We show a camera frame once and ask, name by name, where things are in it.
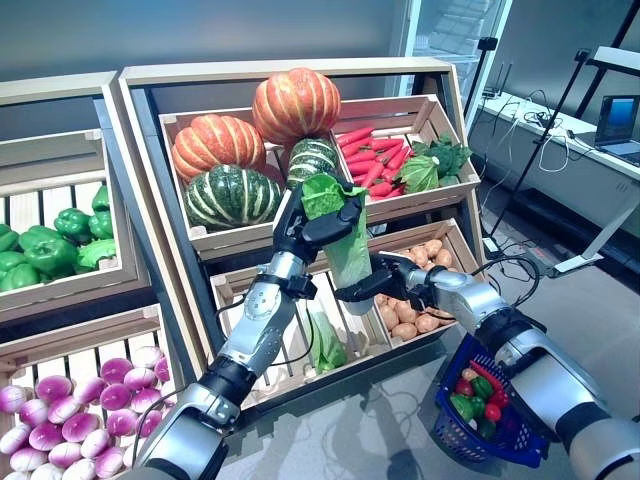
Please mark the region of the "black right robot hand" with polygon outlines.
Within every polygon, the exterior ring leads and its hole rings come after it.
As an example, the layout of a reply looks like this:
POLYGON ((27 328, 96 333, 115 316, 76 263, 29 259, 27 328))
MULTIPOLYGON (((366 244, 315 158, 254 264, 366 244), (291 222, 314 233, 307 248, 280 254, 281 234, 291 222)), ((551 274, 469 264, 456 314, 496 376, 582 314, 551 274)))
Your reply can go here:
POLYGON ((384 294, 408 300, 410 290, 425 284, 427 273, 406 256, 382 251, 371 253, 370 262, 372 273, 351 286, 337 289, 337 299, 359 302, 384 294))

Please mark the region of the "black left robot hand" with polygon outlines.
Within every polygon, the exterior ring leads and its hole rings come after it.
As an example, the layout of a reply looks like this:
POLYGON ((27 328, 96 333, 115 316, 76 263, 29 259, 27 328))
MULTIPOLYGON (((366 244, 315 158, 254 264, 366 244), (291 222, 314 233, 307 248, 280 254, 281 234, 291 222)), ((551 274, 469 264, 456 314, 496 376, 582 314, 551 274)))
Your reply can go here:
POLYGON ((348 197, 339 210, 310 220, 303 208, 302 187, 286 190, 273 220, 273 251, 290 253, 310 265, 323 247, 354 230, 362 211, 362 201, 348 197))

